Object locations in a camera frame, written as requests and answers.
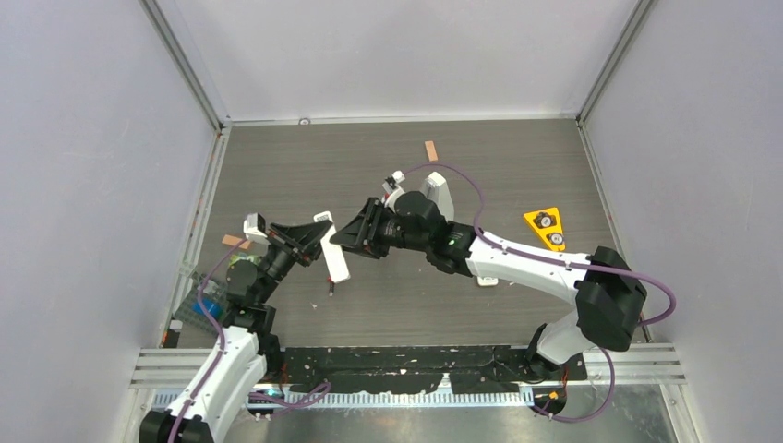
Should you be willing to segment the white long remote control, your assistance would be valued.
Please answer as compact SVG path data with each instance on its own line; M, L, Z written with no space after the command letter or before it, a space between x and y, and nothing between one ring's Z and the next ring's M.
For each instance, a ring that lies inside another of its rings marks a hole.
M337 232L331 213L329 211L317 213L313 216L313 221L331 222L330 229L320 240L322 255L326 261L330 282L337 284L349 280L351 274L347 266L344 252L340 246L331 242L331 238Z

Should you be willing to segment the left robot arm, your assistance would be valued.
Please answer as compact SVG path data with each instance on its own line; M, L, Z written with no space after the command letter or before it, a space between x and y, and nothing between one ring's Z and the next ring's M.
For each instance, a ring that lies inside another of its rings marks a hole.
M243 222L246 243L267 247L260 262L240 260L226 273L228 307L216 318L197 293L201 313L218 337L209 356L183 392L139 425L141 442L222 442L253 387L275 380L283 370L280 342L271 327L276 311L266 303L290 270L307 267L322 252L328 218L284 226L258 213Z

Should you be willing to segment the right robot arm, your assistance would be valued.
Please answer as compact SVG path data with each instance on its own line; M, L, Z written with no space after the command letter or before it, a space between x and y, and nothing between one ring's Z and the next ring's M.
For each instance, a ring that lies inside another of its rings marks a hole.
M544 379L586 350L627 351L647 296L611 248L574 254L514 243L449 220L419 191L404 192L392 204L369 198L330 241L345 252L375 259L393 248L421 252L441 272L521 284L571 305L565 317L540 326L527 346L528 369Z

